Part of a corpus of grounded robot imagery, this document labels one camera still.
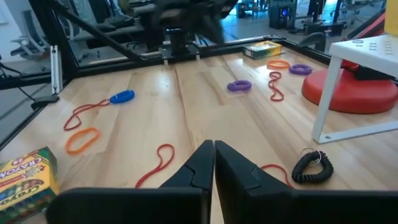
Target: red round cushion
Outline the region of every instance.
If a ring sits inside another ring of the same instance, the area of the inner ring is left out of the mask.
[[[341,69],[329,109],[356,114],[373,114],[391,110],[398,99],[398,87],[391,80],[357,80]],[[328,70],[311,73],[304,80],[302,94],[319,105]]]

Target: crayola box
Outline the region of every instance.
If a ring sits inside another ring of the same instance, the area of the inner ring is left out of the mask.
[[[254,60],[280,55],[281,53],[282,46],[271,41],[255,43],[253,45],[245,46],[243,48],[243,54],[250,58],[253,58]]]
[[[57,160],[48,147],[0,164],[0,223],[41,212],[59,193]]]

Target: wooden table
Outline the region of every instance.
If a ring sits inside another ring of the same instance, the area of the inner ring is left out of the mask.
[[[335,167],[321,185],[298,189],[397,190],[397,131],[318,146],[311,137],[317,106],[301,94],[303,77],[284,70],[277,84],[285,100],[272,102],[268,88],[270,59],[306,63],[315,70],[324,65],[288,49],[286,54],[251,60],[242,54],[204,58],[166,68],[163,65],[115,72],[72,81],[57,104],[46,107],[0,152],[6,161],[43,146],[58,159],[61,190],[74,187],[134,187],[137,180],[158,165],[155,150],[163,143],[175,146],[171,165],[152,176],[143,187],[158,187],[191,156],[205,139],[220,139],[259,166],[279,164],[291,172],[303,148],[327,153]],[[253,82],[249,93],[226,91],[229,82]],[[75,132],[62,127],[72,110],[96,103],[131,88],[136,98],[81,114],[79,129],[96,127],[100,139],[82,155],[69,156],[65,142]],[[383,114],[328,113],[325,131],[396,119],[398,107]],[[164,151],[164,157],[170,156]],[[283,181],[279,170],[268,173]],[[212,223],[222,223],[220,202],[213,188]],[[42,214],[24,223],[45,223]]]

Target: blue keychain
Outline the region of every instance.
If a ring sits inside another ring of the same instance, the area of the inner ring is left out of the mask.
[[[133,90],[124,90],[118,94],[113,95],[109,102],[112,104],[120,104],[130,101],[134,98],[135,94]]]

